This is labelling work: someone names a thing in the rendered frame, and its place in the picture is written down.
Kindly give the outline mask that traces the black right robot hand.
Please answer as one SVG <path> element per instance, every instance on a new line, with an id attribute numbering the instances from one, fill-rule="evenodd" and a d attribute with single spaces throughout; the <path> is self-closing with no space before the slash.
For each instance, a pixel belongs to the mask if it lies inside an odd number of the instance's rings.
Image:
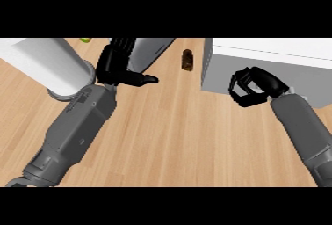
<path id="1" fill-rule="evenodd" d="M 247 84 L 255 83 L 260 93 L 255 92 Z M 238 85 L 241 90 L 246 92 L 240 96 L 234 91 L 232 87 Z M 249 107 L 266 102 L 266 97 L 278 98 L 289 90 L 289 86 L 281 82 L 281 80 L 263 69 L 258 67 L 244 68 L 237 70 L 229 77 L 228 94 L 232 101 L 240 107 Z"/>

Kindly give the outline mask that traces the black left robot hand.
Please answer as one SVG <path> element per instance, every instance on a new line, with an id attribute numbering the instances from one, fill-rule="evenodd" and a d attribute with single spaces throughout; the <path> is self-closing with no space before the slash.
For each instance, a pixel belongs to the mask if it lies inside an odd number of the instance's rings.
<path id="1" fill-rule="evenodd" d="M 104 46 L 95 66 L 97 83 L 119 83 L 141 87 L 148 83 L 157 83 L 157 78 L 132 72 L 126 69 L 129 55 L 134 49 L 135 38 L 111 38 Z"/>

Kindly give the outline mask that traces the white cylindrical cup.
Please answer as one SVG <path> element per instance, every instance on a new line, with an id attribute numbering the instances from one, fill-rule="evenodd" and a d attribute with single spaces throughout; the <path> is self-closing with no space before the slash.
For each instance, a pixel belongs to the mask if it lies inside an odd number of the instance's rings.
<path id="1" fill-rule="evenodd" d="M 45 88 L 61 102 L 94 83 L 94 67 L 63 38 L 0 38 L 0 58 Z"/>

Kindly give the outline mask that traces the grey metallic appliance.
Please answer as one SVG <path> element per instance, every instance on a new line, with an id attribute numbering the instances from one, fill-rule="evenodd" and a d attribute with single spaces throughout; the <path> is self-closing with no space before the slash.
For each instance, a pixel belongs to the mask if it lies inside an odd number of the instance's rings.
<path id="1" fill-rule="evenodd" d="M 142 73 L 173 42 L 173 38 L 137 38 L 129 55 L 128 69 Z"/>

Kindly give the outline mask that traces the dark brown bottle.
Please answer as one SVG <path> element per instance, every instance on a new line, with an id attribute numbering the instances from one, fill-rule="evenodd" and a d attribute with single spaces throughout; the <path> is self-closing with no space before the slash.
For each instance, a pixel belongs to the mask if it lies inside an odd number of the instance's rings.
<path id="1" fill-rule="evenodd" d="M 188 49 L 182 51 L 181 55 L 181 69 L 190 71 L 193 69 L 193 54 Z"/>

